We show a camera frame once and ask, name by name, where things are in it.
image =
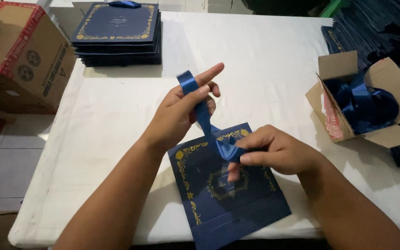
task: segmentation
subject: left hand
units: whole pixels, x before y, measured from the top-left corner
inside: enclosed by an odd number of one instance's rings
[[[212,92],[215,97],[220,96],[219,86],[212,79],[224,68],[225,65],[219,63],[196,76],[199,88],[186,96],[180,85],[171,89],[161,102],[141,139],[164,152],[175,147],[191,125],[197,121],[193,109],[198,103],[206,101],[210,115],[214,113],[216,102],[208,93]]]

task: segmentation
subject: white tablecloth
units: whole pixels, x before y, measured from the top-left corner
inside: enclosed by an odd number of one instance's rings
[[[316,83],[318,56],[328,54],[320,26],[331,26],[331,19],[163,12],[162,20],[163,65],[94,70],[77,61],[8,236],[12,244],[53,245],[178,84],[175,75],[187,69],[197,74],[221,61],[225,70],[215,81],[222,97],[212,124],[248,122],[253,130],[272,124],[292,134],[325,154],[400,228],[400,169],[387,150],[360,138],[331,143],[305,98]],[[202,135],[194,125],[183,141]],[[321,236],[297,177],[275,176],[292,215],[245,238]],[[134,243],[190,240],[166,155]]]

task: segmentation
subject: blue satin ribbon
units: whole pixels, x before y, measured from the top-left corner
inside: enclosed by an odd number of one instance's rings
[[[198,84],[189,70],[178,76],[177,80],[180,83],[185,95],[198,89]],[[233,137],[229,138],[229,143],[217,140],[217,137],[212,133],[218,132],[220,129],[211,125],[211,117],[209,116],[208,105],[206,104],[206,101],[203,100],[197,104],[194,108],[194,112],[197,116],[197,122],[200,124],[200,127],[202,128],[204,136],[208,142],[208,148],[228,162],[240,163],[240,156],[246,153],[247,150],[236,147],[234,145],[236,140]]]
[[[110,2],[109,6],[136,9],[136,8],[140,8],[141,4],[136,3],[134,1],[115,1],[115,2]]]
[[[337,79],[324,82],[356,135],[388,127],[399,114],[393,95],[368,87],[364,76],[365,72],[360,72],[351,84]]]

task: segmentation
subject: floor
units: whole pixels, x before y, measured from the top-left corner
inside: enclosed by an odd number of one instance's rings
[[[55,116],[16,115],[0,134],[0,211],[19,210]]]

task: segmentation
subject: gold flower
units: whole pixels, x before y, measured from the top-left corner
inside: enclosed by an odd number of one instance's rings
[[[241,129],[240,134],[242,134],[243,136],[247,136],[249,132],[246,129]]]
[[[176,154],[175,154],[175,159],[177,160],[181,160],[183,159],[183,152],[181,152],[181,150],[179,150]]]

